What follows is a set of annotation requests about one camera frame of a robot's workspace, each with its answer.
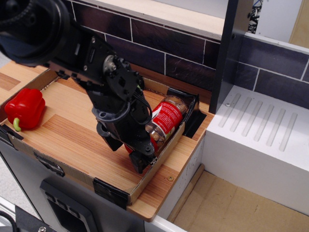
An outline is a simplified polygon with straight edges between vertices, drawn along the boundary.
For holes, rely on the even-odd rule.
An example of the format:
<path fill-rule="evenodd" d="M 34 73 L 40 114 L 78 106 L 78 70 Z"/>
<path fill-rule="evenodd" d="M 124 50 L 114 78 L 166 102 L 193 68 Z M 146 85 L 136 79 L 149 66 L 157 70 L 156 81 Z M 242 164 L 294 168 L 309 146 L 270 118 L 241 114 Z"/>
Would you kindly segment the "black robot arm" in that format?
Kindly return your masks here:
<path fill-rule="evenodd" d="M 45 66 L 88 94 L 97 132 L 112 150 L 126 145 L 136 172 L 155 159 L 145 126 L 152 110 L 143 78 L 93 31 L 74 21 L 59 0 L 3 0 L 0 50 L 16 63 Z"/>

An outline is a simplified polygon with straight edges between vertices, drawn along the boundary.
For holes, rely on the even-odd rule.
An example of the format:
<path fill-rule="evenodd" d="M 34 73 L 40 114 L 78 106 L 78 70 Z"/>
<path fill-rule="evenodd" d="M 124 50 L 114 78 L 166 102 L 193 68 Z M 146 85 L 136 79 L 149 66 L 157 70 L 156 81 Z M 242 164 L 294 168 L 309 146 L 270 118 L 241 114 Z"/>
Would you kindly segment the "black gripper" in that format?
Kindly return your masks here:
<path fill-rule="evenodd" d="M 98 134 L 112 151 L 118 150 L 123 144 L 134 150 L 129 158 L 137 173 L 142 174 L 145 168 L 157 162 L 154 147 L 143 129 L 150 120 L 149 111 L 143 102 L 127 102 L 116 114 L 96 108 L 92 109 L 92 113 L 98 121 Z"/>

